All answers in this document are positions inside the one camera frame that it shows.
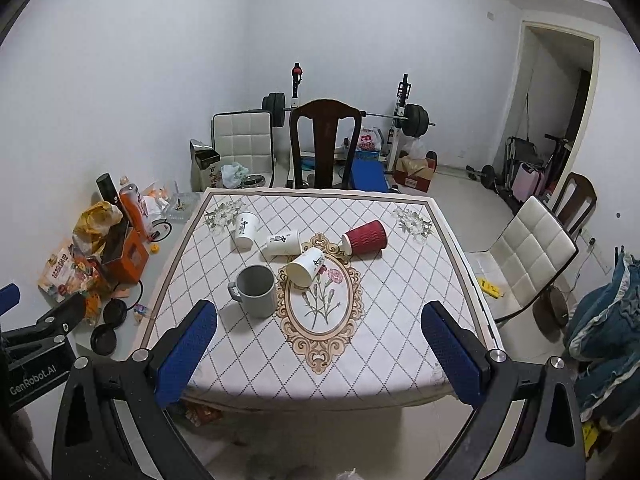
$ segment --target gray mug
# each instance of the gray mug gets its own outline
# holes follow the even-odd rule
[[[276,311],[276,278],[267,266],[241,270],[228,289],[231,298],[242,304],[249,316],[267,318]]]

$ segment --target dark wooden chair back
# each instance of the dark wooden chair back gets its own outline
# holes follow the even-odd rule
[[[571,182],[575,183],[574,192],[571,193],[571,196],[562,208],[562,211],[558,212],[558,209],[563,202],[562,199],[564,198],[566,190]],[[585,209],[582,215],[580,215],[580,218],[578,218],[570,227],[573,218],[589,199],[591,199],[591,201],[587,206],[587,209]],[[564,186],[562,186],[558,200],[556,200],[551,212],[556,215],[556,218],[558,218],[559,222],[564,226],[567,232],[570,235],[573,235],[583,224],[591,211],[596,207],[597,199],[596,190],[593,189],[593,184],[588,178],[577,173],[569,173],[569,176],[564,181]]]
[[[347,189],[351,176],[351,166],[356,153],[358,136],[362,127],[362,115],[356,108],[333,99],[318,99],[301,107],[294,108],[289,117],[291,134],[291,155],[293,158],[294,186],[302,188],[302,160],[300,157],[300,139],[298,138],[298,120],[307,117],[313,121],[314,151],[316,154],[316,179],[314,187],[325,189],[334,186],[335,137],[338,134],[338,121],[353,117],[355,126],[349,145],[349,153],[344,165],[342,189]]]

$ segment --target diamond pattern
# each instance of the diamond pattern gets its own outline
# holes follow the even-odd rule
[[[228,200],[223,192],[215,191],[212,196],[207,210]],[[422,306],[441,301],[463,328],[473,332],[475,328],[462,285],[437,233],[420,244],[402,232],[392,216],[399,206],[428,217],[422,203],[273,194],[250,195],[242,201],[244,210],[260,217],[262,234],[298,229],[302,241],[320,232],[338,243],[343,233],[379,219],[387,230],[388,247],[378,254],[352,257],[351,265],[360,273],[364,317],[343,354],[334,356],[324,373],[315,374],[292,351],[279,318],[248,317],[227,290],[245,266],[269,265],[278,272],[287,259],[265,259],[258,243],[241,253],[229,228],[213,235],[202,218],[194,221],[197,229],[168,278],[168,293],[158,300],[161,306],[150,340],[154,343],[180,323],[198,300],[214,301],[218,329],[191,378],[190,396],[245,409],[269,409],[319,397],[329,409],[338,400],[335,405],[341,409],[357,409],[416,404],[446,393],[442,369],[420,328]]]

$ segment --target white leather chair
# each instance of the white leather chair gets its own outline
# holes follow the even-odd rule
[[[500,288],[501,298],[485,298],[497,322],[531,306],[578,253],[558,219],[536,197],[530,197],[492,247],[465,253],[476,277]]]
[[[217,114],[211,120],[211,142],[220,162],[238,162],[250,174],[261,174],[273,187],[273,130],[268,112]]]

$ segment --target blue gripper pad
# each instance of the blue gripper pad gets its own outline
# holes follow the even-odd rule
[[[176,328],[167,330],[154,353],[170,351],[156,372],[156,402],[165,409],[180,399],[218,325],[216,306],[200,300]]]
[[[20,289],[15,283],[0,288],[0,316],[20,303]]]
[[[434,304],[439,306],[441,313],[444,311],[442,316],[449,317],[449,323],[454,323],[458,330],[462,331],[444,307],[439,302],[433,301],[422,308],[420,318],[422,334],[440,362],[458,399],[475,409],[484,400],[481,372],[462,343],[442,319],[441,314],[437,312]]]

